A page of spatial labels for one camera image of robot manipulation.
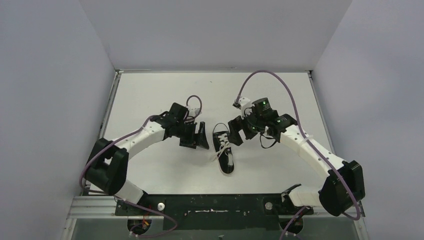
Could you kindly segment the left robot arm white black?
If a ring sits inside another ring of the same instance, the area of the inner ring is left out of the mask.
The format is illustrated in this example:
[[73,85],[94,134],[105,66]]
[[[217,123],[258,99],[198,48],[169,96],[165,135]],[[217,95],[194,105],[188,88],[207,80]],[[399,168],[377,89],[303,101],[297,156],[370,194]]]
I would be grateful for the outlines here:
[[179,138],[181,147],[209,149],[205,122],[196,122],[201,111],[201,108],[174,102],[168,111],[149,116],[140,128],[131,133],[115,140],[98,139],[80,179],[98,187],[98,193],[127,201],[133,212],[143,213],[148,207],[148,199],[144,190],[127,179],[130,159],[171,137]]

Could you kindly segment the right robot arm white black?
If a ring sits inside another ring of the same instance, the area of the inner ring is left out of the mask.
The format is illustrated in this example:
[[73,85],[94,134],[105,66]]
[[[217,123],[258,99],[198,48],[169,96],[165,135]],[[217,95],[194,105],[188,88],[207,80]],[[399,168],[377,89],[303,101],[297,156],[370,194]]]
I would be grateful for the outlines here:
[[349,208],[358,207],[365,197],[363,169],[358,162],[348,162],[328,151],[302,130],[295,118],[272,109],[266,97],[256,101],[241,97],[233,106],[240,115],[228,122],[230,143],[243,144],[240,131],[247,140],[256,135],[274,140],[296,152],[323,180],[320,187],[298,183],[283,191],[281,207],[285,212],[292,214],[304,206],[319,207],[338,217]]

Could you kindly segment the white shoelace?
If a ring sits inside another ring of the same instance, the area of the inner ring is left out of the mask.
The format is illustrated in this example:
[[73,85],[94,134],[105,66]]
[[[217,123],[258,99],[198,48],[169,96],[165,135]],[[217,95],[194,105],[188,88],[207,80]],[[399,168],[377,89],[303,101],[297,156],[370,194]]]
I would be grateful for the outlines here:
[[233,168],[234,160],[232,149],[229,142],[229,131],[219,131],[212,134],[212,141],[215,154],[210,158],[211,161],[218,160],[222,168]]

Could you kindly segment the black white canvas sneaker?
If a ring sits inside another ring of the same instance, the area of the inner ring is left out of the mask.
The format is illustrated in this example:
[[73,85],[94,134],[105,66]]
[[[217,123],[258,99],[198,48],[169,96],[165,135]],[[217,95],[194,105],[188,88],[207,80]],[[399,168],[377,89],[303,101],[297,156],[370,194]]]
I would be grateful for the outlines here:
[[212,143],[215,154],[212,160],[218,160],[220,171],[224,175],[231,175],[235,169],[229,137],[230,130],[225,123],[219,122],[214,126],[212,130]]

